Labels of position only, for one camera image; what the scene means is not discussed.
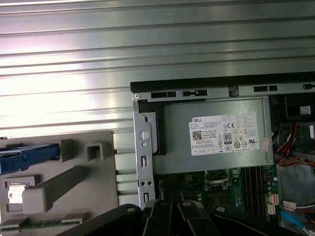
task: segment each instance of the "metal bracket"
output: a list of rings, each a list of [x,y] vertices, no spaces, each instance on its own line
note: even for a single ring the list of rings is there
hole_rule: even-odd
[[[145,202],[155,199],[151,125],[139,114],[137,101],[133,102],[133,107],[138,196],[139,205],[144,208]]]

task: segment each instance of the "slot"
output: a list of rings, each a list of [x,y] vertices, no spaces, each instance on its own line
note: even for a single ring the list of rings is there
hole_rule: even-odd
[[[315,85],[312,85],[312,84],[304,84],[303,85],[303,89],[312,89],[314,87],[315,87]]]
[[[279,205],[279,195],[278,194],[271,194],[269,196],[269,202],[275,206]]]
[[[254,86],[254,92],[267,92],[268,86]]]
[[[141,167],[148,167],[147,156],[141,157]]]
[[[278,86],[277,85],[270,85],[269,91],[278,91]]]
[[[151,92],[151,98],[176,97],[175,91],[170,92]]]
[[[182,92],[182,96],[183,97],[189,97],[190,95],[195,95],[195,96],[207,96],[208,95],[208,90],[206,89],[199,89],[199,90],[195,90],[193,92],[190,91],[183,91]]]
[[[268,212],[269,215],[275,215],[276,214],[275,205],[268,203],[268,205],[267,205],[267,212]]]
[[[245,180],[244,207],[245,212],[265,219],[265,204],[263,194],[263,174],[261,167],[247,167],[242,170]]]
[[[149,193],[144,193],[143,194],[143,201],[144,201],[144,203],[148,202],[149,200],[150,200]]]

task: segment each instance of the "circuit board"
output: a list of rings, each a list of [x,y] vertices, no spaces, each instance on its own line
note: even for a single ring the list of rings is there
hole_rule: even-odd
[[[267,221],[269,197],[278,193],[275,166],[200,171],[155,176],[156,198],[172,202],[199,201],[210,210],[228,204]]]
[[[155,183],[157,199],[199,201],[207,210],[218,204],[243,209],[240,169],[157,175]]]

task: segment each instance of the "cable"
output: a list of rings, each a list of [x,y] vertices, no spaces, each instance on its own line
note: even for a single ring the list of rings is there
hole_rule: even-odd
[[[297,218],[295,218],[294,216],[284,212],[284,211],[280,211],[280,215],[281,217],[283,217],[284,219],[290,221],[291,223],[297,225],[297,227],[299,227],[301,230],[303,230],[307,235],[311,235],[310,231],[303,225],[303,223],[301,221],[299,221]]]
[[[311,207],[315,207],[315,203],[304,205],[304,206],[297,206],[296,209],[307,209]]]

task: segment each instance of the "white connector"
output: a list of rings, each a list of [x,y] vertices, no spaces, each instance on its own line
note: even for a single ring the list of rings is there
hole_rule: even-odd
[[[275,205],[273,205],[271,203],[268,203],[267,204],[267,213],[269,215],[275,215],[276,214],[276,207],[275,207]]]
[[[269,202],[275,206],[279,205],[279,195],[278,194],[271,194],[269,196]]]
[[[283,201],[283,207],[286,210],[295,211],[296,210],[296,203]]]

